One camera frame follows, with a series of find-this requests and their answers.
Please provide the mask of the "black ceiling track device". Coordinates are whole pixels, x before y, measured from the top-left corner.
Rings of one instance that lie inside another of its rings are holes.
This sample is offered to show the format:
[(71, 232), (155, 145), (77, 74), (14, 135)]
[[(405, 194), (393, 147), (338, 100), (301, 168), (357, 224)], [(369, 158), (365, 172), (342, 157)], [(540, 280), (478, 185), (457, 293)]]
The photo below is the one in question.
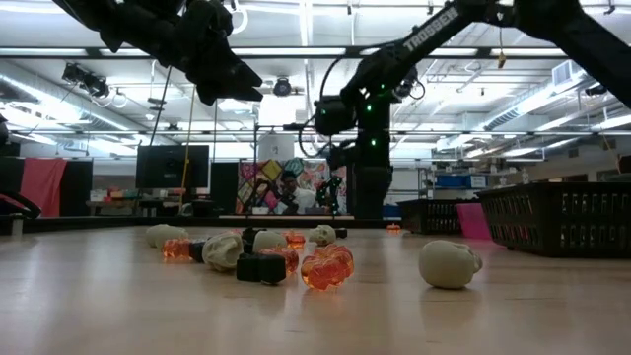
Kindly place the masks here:
[(86, 91), (93, 98), (102, 99), (109, 95), (109, 86), (105, 77), (98, 76), (76, 63), (66, 64), (61, 79)]

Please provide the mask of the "black slotted plastic basket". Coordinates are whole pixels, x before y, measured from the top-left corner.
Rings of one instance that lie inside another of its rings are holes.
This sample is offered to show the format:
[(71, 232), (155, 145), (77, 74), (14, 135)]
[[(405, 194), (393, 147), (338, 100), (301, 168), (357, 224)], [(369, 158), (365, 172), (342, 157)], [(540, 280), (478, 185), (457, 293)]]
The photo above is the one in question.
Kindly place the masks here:
[(459, 235), (457, 206), (478, 203), (475, 199), (416, 199), (400, 201), (401, 228), (419, 235)]
[(497, 245), (550, 257), (631, 258), (631, 182), (537, 182), (477, 196)]

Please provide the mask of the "cluttered wooden workbench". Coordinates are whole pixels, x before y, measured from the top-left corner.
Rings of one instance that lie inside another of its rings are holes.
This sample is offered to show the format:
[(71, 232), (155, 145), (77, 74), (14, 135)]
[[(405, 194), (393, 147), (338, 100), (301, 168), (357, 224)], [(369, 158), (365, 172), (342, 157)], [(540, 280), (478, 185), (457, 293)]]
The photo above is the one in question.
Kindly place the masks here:
[(92, 216), (216, 217), (224, 211), (204, 187), (95, 189), (86, 205)]

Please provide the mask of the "colourful patterned wall panel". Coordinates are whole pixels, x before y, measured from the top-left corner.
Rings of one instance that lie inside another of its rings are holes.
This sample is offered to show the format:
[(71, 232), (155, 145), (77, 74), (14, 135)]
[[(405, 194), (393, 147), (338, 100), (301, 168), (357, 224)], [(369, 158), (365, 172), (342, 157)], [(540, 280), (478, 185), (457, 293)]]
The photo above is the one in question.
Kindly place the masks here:
[(238, 165), (238, 189), (235, 212), (247, 214), (254, 208), (266, 208), (268, 214), (281, 214), (287, 205), (281, 201), (281, 174), (291, 171), (297, 175), (301, 189), (317, 193), (331, 178), (337, 178), (337, 214), (348, 213), (347, 171), (344, 167), (331, 171), (325, 161), (295, 158), (289, 161), (267, 160), (254, 162), (240, 161)]

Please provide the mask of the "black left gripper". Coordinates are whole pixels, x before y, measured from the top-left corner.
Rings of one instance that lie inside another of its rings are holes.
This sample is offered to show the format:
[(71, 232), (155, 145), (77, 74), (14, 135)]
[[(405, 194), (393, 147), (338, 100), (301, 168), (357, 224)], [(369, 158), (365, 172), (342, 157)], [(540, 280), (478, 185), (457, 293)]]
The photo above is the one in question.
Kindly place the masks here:
[(237, 92), (237, 87), (257, 88), (262, 79), (232, 51), (225, 41), (232, 32), (232, 15), (223, 0), (164, 0), (173, 31), (163, 48), (164, 67), (175, 67), (187, 79), (206, 89), (197, 89), (205, 105), (218, 100), (260, 102), (263, 95), (256, 89)]

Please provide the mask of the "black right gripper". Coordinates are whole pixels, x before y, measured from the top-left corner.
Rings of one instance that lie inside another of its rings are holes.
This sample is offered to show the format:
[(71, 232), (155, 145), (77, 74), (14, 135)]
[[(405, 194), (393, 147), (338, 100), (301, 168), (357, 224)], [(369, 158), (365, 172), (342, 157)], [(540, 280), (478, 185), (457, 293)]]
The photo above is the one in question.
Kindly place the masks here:
[(386, 196), (392, 180), (389, 151), (386, 148), (333, 147), (328, 156), (328, 164), (334, 170), (340, 167), (352, 168), (359, 194), (365, 197)]

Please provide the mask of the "black overhead rig beam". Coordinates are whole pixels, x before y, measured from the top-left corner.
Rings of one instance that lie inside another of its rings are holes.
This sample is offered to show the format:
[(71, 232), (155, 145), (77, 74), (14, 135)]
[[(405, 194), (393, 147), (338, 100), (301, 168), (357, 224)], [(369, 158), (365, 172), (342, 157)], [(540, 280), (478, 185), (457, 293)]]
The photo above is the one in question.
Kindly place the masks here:
[[(305, 47), (305, 46), (271, 46), (271, 47), (233, 47), (235, 55), (245, 59), (328, 59), (338, 56), (344, 58), (362, 58), (377, 51), (376, 48), (349, 47)], [(425, 55), (429, 59), (493, 59), (501, 53), (515, 59), (561, 59), (567, 55), (553, 47), (508, 47), (501, 50), (493, 46), (446, 46), (433, 50)], [(149, 54), (140, 49), (123, 47), (118, 52), (111, 52), (105, 47), (0, 47), (0, 58), (26, 59), (72, 59), (85, 58), (91, 60), (105, 59), (145, 59)]]

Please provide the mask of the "cream plastic skull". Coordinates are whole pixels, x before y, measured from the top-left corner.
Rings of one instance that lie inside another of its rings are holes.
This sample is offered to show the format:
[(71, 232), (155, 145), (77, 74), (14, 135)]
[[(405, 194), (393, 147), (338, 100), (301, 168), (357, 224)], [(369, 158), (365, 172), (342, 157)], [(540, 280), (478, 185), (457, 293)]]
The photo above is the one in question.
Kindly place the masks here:
[(161, 249), (165, 239), (170, 237), (171, 227), (166, 224), (151, 226), (146, 230), (145, 240), (150, 248)]
[(336, 241), (336, 232), (329, 225), (318, 225), (309, 230), (309, 241), (324, 247)]
[(435, 240), (419, 253), (420, 276), (435, 288), (463, 289), (482, 267), (481, 256), (465, 244)]
[(225, 232), (208, 239), (202, 248), (203, 262), (218, 272), (228, 272), (237, 267), (239, 256), (244, 252), (242, 237), (236, 232)]
[(279, 233), (267, 230), (258, 231), (254, 236), (252, 251), (259, 252), (263, 249), (286, 248), (287, 240)]
[(188, 237), (186, 229), (165, 225), (156, 232), (155, 245), (158, 249), (162, 249), (169, 240), (184, 240)]

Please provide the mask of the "large black monitor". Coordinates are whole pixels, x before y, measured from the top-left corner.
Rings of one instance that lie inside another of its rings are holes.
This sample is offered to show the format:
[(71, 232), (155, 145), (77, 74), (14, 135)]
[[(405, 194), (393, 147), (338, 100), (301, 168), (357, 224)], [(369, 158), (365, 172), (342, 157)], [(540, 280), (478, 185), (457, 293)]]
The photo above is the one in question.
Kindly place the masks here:
[(136, 188), (207, 187), (208, 176), (208, 146), (141, 146), (137, 150)]

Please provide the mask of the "black metal stand frame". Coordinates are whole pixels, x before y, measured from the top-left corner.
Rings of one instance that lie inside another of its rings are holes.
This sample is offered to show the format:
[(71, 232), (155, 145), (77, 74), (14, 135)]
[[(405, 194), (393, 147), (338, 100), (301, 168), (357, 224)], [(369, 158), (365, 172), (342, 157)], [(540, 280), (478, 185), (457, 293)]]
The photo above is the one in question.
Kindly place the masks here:
[[(301, 133), (304, 133), (304, 132), (305, 132), (305, 125), (301, 123), (288, 123), (288, 124), (281, 124), (281, 125), (257, 124), (254, 130), (255, 162), (256, 163), (260, 162), (257, 159), (257, 140), (260, 136), (269, 134), (269, 133), (293, 135), (295, 138), (295, 157), (293, 159), (299, 158), (303, 160), (308, 160), (307, 154), (300, 150), (300, 143), (298, 141), (298, 139), (301, 138)], [(280, 197), (281, 197), (282, 202), (284, 202), (286, 205), (289, 204), (289, 199), (283, 196), (283, 188), (282, 188), (282, 193), (280, 194)], [(321, 213), (321, 210), (318, 210), (318, 206), (316, 204), (314, 208), (309, 208), (305, 215), (319, 214), (319, 213)]]

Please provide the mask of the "blue storage bin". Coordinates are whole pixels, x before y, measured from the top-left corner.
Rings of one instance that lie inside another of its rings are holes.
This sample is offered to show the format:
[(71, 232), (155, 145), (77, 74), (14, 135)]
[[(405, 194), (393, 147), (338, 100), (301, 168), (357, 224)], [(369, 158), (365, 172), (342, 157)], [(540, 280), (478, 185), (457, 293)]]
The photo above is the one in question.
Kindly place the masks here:
[(466, 175), (466, 176), (437, 176), (436, 188), (447, 189), (484, 189), (488, 186), (487, 176)]

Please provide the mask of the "orange-red hanging cloth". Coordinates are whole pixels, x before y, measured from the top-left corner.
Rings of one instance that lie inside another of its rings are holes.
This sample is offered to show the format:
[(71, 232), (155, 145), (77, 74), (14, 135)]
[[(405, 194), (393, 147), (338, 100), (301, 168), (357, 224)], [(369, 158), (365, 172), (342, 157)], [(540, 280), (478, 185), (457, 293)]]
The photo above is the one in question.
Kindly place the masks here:
[(41, 217), (60, 215), (60, 184), (66, 165), (63, 159), (24, 159), (20, 193), (41, 210)]

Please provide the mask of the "black partition panel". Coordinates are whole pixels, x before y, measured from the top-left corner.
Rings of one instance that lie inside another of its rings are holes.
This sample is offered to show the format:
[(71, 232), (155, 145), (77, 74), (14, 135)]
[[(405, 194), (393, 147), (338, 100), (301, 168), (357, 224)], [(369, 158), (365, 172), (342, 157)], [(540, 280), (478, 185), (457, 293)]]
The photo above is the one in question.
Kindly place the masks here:
[(23, 168), (21, 160), (0, 157), (0, 216), (19, 213), (23, 208), (15, 199), (21, 191)]
[(84, 217), (90, 215), (87, 202), (93, 186), (93, 162), (66, 162), (60, 183), (59, 214), (61, 217)]
[(232, 215), (236, 211), (238, 167), (238, 163), (211, 164), (210, 196), (223, 215)]

